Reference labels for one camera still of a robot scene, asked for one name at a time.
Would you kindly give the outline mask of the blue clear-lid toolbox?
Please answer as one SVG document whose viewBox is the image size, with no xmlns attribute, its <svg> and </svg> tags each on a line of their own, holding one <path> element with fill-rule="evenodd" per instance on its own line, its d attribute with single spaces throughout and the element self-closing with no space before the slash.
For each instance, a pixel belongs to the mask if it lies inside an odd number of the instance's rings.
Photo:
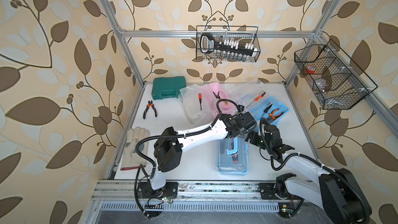
<svg viewBox="0 0 398 224">
<path fill-rule="evenodd" d="M 215 168 L 220 174 L 248 173 L 248 145 L 242 138 L 217 140 L 215 148 Z"/>
</svg>

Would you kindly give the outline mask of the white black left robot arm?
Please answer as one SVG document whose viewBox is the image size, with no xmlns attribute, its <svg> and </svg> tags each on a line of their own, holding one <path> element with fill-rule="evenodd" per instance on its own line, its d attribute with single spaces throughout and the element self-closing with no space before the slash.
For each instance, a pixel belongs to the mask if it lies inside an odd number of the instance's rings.
<svg viewBox="0 0 398 224">
<path fill-rule="evenodd" d="M 136 146 L 136 153 L 152 165 L 151 174 L 148 175 L 152 190 L 159 190 L 166 185 L 169 171 L 180 165 L 182 154 L 195 147 L 208 142 L 236 138 L 243 138 L 253 131 L 257 125 L 251 113 L 230 115 L 218 114 L 210 124 L 198 128 L 175 131 L 170 127 L 162 135 L 155 135 L 140 140 Z M 156 140 L 151 159 L 140 151 L 145 143 Z"/>
</svg>

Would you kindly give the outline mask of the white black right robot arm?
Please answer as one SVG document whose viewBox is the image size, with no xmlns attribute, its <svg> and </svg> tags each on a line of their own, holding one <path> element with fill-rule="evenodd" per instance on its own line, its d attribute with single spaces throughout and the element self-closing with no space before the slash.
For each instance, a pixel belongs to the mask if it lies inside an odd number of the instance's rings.
<svg viewBox="0 0 398 224">
<path fill-rule="evenodd" d="M 289 167 L 306 177 L 301 179 L 295 173 L 278 176 L 274 184 L 276 197 L 300 197 L 322 208 L 335 224 L 370 222 L 370 204 L 349 170 L 328 167 L 284 144 L 274 125 L 264 124 L 258 132 L 251 131 L 245 141 L 268 152 L 274 171 Z"/>
</svg>

